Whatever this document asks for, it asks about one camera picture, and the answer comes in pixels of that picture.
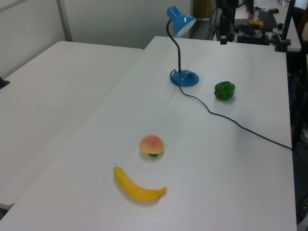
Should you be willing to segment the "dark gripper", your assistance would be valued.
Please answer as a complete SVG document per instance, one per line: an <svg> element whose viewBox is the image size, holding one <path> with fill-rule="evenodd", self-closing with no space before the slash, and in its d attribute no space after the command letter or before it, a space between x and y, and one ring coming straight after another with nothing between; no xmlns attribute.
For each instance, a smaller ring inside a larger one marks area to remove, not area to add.
<svg viewBox="0 0 308 231"><path fill-rule="evenodd" d="M229 17L226 14L221 13L219 18L219 34L220 34L220 44L227 44L227 34L229 31Z"/></svg>

